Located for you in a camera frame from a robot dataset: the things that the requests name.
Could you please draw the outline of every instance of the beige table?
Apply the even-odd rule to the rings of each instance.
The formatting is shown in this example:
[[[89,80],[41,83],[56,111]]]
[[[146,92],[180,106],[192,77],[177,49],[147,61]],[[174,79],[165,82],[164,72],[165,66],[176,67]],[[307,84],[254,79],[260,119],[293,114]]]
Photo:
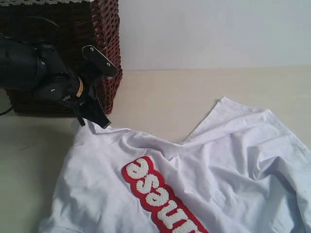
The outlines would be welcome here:
[[[125,72],[115,127],[181,141],[227,96],[270,108],[311,148],[311,67]],[[0,108],[8,106],[0,95]],[[0,117],[0,232],[34,233],[49,215],[72,119]]]

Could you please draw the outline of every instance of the red patch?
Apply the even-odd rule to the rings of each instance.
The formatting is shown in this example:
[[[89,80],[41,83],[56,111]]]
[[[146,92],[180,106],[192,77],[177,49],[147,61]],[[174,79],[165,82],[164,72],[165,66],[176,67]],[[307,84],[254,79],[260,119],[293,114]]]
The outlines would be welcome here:
[[[143,157],[141,157],[139,159],[143,159],[143,160],[145,160],[147,162],[147,164],[148,164],[148,173],[147,174],[153,174],[153,175],[155,175],[158,178],[158,181],[159,181],[158,188],[159,187],[164,188],[168,192],[169,198],[168,198],[168,201],[165,204],[163,204],[163,205],[158,207],[158,206],[153,206],[153,205],[150,205],[150,204],[147,203],[147,200],[146,200],[147,195],[149,193],[159,194],[157,192],[158,188],[151,187],[151,191],[149,193],[147,193],[147,194],[143,194],[143,193],[139,192],[139,190],[137,189],[137,187],[136,187],[137,182],[138,181],[144,181],[145,176],[140,178],[140,179],[133,179],[128,174],[126,169],[127,169],[127,167],[130,164],[135,164],[138,167],[141,167],[141,165],[137,162],[138,159],[136,159],[135,161],[125,165],[122,168],[122,175],[123,175],[124,179],[128,183],[130,183],[131,190],[132,190],[133,194],[137,198],[139,198],[141,206],[145,210],[151,212],[152,221],[157,225],[159,230],[162,233],[172,233],[176,228],[182,226],[186,222],[186,220],[184,220],[184,219],[183,220],[179,220],[179,221],[173,223],[173,228],[172,229],[169,229],[169,228],[166,227],[165,223],[157,217],[158,212],[160,210],[162,210],[164,207],[167,207],[169,205],[168,202],[170,200],[173,200],[177,204],[177,208],[175,208],[174,210],[168,212],[168,214],[170,214],[170,216],[173,215],[174,213],[176,213],[177,209],[181,209],[187,215],[188,219],[191,220],[194,223],[194,225],[197,227],[197,231],[198,232],[208,233],[208,231],[199,222],[199,220],[193,215],[193,213],[191,213],[190,210],[183,204],[181,199],[179,199],[178,197],[175,196],[175,193],[174,193],[173,189],[169,185],[165,184],[165,180],[164,180],[163,176],[157,170],[155,170],[154,163],[152,162],[151,158],[148,157],[148,156],[143,156]]]

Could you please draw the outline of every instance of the white t-shirt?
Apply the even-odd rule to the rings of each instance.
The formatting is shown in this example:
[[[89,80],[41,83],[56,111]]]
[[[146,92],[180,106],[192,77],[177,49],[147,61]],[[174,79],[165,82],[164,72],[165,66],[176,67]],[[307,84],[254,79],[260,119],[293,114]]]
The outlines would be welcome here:
[[[77,127],[40,233],[310,233],[311,152],[222,98],[182,143]]]

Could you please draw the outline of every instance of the robotic arm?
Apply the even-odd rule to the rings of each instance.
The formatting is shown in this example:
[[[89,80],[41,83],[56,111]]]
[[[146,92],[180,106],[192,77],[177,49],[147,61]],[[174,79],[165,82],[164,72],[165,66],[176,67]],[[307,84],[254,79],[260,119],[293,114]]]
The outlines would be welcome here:
[[[71,108],[82,126],[86,118],[102,128],[110,121],[96,96],[94,82],[113,77],[116,67],[95,47],[83,47],[85,64],[74,73],[45,40],[21,41],[0,34],[0,87],[31,92]]]

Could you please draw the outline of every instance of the brown wicker basket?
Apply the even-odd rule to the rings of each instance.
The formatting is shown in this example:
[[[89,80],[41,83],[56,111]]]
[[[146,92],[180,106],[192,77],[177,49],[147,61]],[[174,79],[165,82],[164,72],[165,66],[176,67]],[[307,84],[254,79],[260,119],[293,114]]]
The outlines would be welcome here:
[[[0,7],[0,32],[10,33],[12,25],[24,16],[43,16],[55,21],[60,27],[60,38],[56,47],[66,64],[73,70],[83,62],[84,45],[97,47],[118,69],[114,78],[102,78],[101,84],[97,86],[98,97],[105,113],[110,114],[122,79],[118,12],[118,0]],[[46,27],[36,25],[35,31],[45,30]],[[36,100],[28,93],[15,90],[6,92],[18,114],[72,115],[70,109],[57,102]]]

